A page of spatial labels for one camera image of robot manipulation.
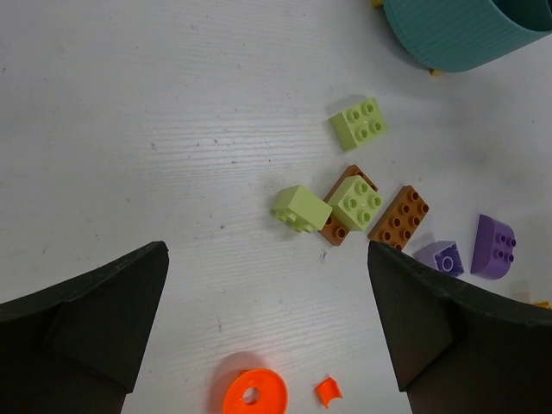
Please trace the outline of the yellow long lego brick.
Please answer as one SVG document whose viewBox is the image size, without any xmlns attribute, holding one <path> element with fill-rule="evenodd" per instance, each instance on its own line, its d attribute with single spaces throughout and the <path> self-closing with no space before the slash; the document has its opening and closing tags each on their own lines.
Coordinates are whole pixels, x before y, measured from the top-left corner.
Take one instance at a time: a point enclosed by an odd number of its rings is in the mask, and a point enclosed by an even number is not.
<svg viewBox="0 0 552 414">
<path fill-rule="evenodd" d="M 537 301 L 533 299 L 528 291 L 517 291 L 512 293 L 511 298 L 525 304 L 531 304 L 540 308 L 550 309 L 551 304 L 549 301 Z"/>
</svg>

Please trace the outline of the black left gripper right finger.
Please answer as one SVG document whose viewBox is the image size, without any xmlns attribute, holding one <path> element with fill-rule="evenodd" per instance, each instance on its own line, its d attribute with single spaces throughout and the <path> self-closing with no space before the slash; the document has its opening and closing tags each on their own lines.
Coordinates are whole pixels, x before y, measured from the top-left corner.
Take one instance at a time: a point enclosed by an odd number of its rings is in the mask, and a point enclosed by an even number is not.
<svg viewBox="0 0 552 414">
<path fill-rule="evenodd" d="M 372 241 L 367 268 L 398 389 L 414 413 L 549 413 L 551 312 Z"/>
</svg>

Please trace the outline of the purple curved lego brick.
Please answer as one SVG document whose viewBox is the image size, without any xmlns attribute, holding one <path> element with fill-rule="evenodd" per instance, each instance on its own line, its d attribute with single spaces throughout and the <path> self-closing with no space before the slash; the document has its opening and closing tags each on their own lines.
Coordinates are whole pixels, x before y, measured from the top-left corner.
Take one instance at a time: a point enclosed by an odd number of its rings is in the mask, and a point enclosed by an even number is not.
<svg viewBox="0 0 552 414">
<path fill-rule="evenodd" d="M 484 279 L 501 279 L 511 269 L 517 240 L 512 228 L 480 214 L 470 273 Z"/>
</svg>

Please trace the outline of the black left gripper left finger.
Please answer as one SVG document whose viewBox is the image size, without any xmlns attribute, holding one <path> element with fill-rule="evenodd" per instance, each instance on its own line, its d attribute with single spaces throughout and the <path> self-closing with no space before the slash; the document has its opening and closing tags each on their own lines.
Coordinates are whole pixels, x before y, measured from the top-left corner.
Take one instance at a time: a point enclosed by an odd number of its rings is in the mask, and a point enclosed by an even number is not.
<svg viewBox="0 0 552 414">
<path fill-rule="evenodd" d="M 3 413 L 119 413 L 141 369 L 169 267 L 153 241 L 1 305 Z"/>
</svg>

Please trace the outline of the purple square lego brick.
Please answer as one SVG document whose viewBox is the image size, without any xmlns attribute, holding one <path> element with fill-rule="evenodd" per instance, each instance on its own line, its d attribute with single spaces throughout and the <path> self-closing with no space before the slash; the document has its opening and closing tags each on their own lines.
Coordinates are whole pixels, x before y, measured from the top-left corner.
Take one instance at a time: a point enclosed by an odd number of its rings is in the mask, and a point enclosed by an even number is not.
<svg viewBox="0 0 552 414">
<path fill-rule="evenodd" d="M 464 274 L 460 253 L 455 241 L 435 241 L 414 253 L 414 258 L 427 267 L 453 277 Z"/>
</svg>

